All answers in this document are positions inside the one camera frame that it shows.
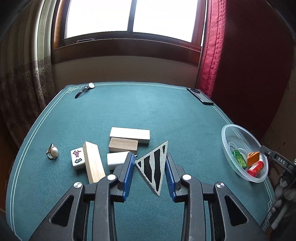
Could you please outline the gloved right hand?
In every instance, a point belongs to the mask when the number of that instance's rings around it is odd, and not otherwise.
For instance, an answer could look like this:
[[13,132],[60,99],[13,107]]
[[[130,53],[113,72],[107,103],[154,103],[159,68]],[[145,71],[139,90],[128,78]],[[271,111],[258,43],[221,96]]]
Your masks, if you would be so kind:
[[274,192],[271,212],[275,213],[284,202],[295,202],[295,179],[292,176],[281,174],[278,178],[277,187]]

